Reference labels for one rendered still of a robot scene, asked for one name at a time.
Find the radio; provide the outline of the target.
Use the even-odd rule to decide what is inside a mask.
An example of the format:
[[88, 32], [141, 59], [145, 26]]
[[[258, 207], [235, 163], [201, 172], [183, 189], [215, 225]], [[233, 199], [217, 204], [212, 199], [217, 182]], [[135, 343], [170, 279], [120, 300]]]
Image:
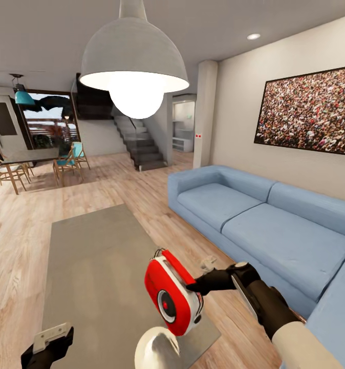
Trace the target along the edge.
[[195, 282], [169, 250], [156, 250], [145, 274], [145, 287], [175, 336], [184, 336], [201, 320], [203, 297], [185, 287]]

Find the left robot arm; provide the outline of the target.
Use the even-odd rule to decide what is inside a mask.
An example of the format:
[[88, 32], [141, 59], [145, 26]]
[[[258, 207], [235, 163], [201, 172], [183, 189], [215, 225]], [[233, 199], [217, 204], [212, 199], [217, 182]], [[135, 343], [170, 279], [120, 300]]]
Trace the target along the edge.
[[[48, 340], [66, 333], [54, 341]], [[51, 364], [67, 354], [68, 346], [73, 344], [74, 327], [64, 323], [40, 332], [34, 336], [34, 343], [21, 355], [22, 369], [50, 369]]]

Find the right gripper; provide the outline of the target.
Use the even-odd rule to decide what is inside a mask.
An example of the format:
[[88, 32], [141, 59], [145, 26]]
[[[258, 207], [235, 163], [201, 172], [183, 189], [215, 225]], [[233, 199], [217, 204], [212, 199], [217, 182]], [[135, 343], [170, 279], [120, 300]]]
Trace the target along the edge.
[[[222, 270], [222, 269], [221, 269]], [[214, 268], [212, 272], [203, 274], [201, 277], [196, 279], [195, 283], [185, 285], [188, 290], [199, 292], [201, 296], [207, 295], [212, 290], [223, 290], [220, 283], [220, 272]]]

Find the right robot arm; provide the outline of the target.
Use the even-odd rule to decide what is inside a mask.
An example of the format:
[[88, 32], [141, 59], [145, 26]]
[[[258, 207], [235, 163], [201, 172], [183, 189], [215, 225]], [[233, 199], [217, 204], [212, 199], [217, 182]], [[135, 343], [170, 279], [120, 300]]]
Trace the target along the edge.
[[185, 285], [201, 296], [212, 290], [238, 290], [249, 310], [263, 325], [286, 369], [345, 369], [288, 307], [275, 287], [268, 287], [249, 262], [216, 270], [214, 254], [200, 263], [206, 269], [195, 283]]

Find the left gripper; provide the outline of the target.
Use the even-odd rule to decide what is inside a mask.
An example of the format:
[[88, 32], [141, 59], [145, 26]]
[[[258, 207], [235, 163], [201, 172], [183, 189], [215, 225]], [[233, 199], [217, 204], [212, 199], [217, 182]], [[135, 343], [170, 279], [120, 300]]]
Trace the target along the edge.
[[22, 369], [27, 369], [29, 366], [35, 363], [42, 363], [46, 366], [46, 369], [50, 369], [51, 364], [54, 361], [66, 356], [68, 346], [73, 344], [73, 334], [74, 327], [72, 326], [67, 336], [63, 336], [51, 341], [45, 350], [37, 354], [33, 353], [34, 344], [32, 344], [21, 355]]

